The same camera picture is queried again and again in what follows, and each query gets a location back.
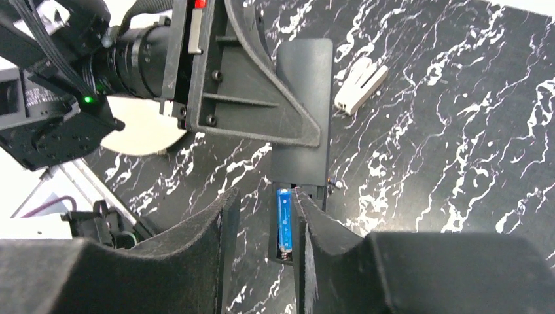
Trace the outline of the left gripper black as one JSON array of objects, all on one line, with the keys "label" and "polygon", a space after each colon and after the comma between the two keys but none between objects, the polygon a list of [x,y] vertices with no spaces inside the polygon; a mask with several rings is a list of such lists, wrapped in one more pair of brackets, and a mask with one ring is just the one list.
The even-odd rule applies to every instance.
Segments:
[{"label": "left gripper black", "polygon": [[[259,11],[243,1],[207,1],[203,13],[195,4],[136,1],[93,56],[97,92],[157,101],[181,130],[289,142],[279,119],[301,106],[277,76]],[[188,40],[199,34],[195,55]]]}]

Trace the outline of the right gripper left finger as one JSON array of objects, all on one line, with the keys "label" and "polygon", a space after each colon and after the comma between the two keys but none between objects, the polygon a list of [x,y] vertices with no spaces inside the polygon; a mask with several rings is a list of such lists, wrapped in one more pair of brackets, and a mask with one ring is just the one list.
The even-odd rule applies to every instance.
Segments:
[{"label": "right gripper left finger", "polygon": [[131,249],[88,239],[1,241],[2,313],[224,313],[240,191]]}]

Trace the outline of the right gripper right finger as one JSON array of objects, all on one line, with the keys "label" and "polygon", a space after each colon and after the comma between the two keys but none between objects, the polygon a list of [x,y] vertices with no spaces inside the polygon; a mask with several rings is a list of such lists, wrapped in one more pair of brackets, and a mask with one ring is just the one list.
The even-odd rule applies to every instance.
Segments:
[{"label": "right gripper right finger", "polygon": [[490,233],[359,236],[291,193],[299,313],[553,313],[554,274],[526,239]]}]

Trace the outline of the black remote control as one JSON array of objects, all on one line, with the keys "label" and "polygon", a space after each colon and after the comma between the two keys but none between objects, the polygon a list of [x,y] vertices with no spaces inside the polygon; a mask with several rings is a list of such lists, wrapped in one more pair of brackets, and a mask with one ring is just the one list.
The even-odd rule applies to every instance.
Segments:
[{"label": "black remote control", "polygon": [[333,65],[330,39],[296,39],[278,49],[277,77],[301,106],[291,117],[279,119],[293,138],[272,146],[268,259],[280,264],[291,265],[293,252],[283,256],[278,248],[277,190],[289,189],[292,199],[294,189],[301,188],[321,210],[326,209]]}]

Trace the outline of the blue AAA battery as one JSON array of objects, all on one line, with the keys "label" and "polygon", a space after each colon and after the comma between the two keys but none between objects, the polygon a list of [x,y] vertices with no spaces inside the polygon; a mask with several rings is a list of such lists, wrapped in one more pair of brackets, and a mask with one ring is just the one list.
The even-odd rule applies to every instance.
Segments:
[{"label": "blue AAA battery", "polygon": [[278,219],[278,248],[283,256],[293,251],[293,238],[291,226],[291,191],[279,189],[276,192],[277,219]]}]

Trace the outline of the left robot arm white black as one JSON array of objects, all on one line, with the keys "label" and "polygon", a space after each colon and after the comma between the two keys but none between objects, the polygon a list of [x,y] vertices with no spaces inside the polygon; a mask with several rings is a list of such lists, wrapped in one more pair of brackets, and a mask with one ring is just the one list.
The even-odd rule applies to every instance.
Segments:
[{"label": "left robot arm white black", "polygon": [[332,43],[297,39],[272,60],[242,1],[2,1],[1,148],[36,171],[130,130],[112,96],[157,101],[172,127],[282,146],[326,143]]}]

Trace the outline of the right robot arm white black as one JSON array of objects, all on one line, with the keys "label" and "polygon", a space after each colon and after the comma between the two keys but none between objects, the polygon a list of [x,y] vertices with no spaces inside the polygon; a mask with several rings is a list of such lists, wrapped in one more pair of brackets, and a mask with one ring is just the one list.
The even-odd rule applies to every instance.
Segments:
[{"label": "right robot arm white black", "polygon": [[[501,234],[359,236],[288,190],[299,313],[553,313],[554,274],[535,247]],[[224,313],[239,226],[231,188],[138,242],[103,201],[58,216],[68,239],[1,241],[2,313]]]}]

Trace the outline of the white cylindrical bin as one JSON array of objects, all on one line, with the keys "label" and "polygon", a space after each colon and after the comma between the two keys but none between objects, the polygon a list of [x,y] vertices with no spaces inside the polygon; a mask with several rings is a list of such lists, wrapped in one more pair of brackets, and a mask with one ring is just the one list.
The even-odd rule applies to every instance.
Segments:
[{"label": "white cylindrical bin", "polygon": [[103,138],[101,147],[130,156],[148,156],[170,148],[187,132],[177,119],[160,114],[160,104],[148,99],[107,98],[115,118],[125,123],[122,131]]}]

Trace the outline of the white battery cover piece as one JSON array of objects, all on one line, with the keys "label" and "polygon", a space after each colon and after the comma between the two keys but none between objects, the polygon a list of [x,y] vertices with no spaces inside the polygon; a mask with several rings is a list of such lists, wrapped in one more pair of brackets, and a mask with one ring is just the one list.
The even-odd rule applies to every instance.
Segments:
[{"label": "white battery cover piece", "polygon": [[351,71],[334,99],[334,106],[352,116],[380,87],[387,77],[389,67],[379,65],[368,57],[362,57]]}]

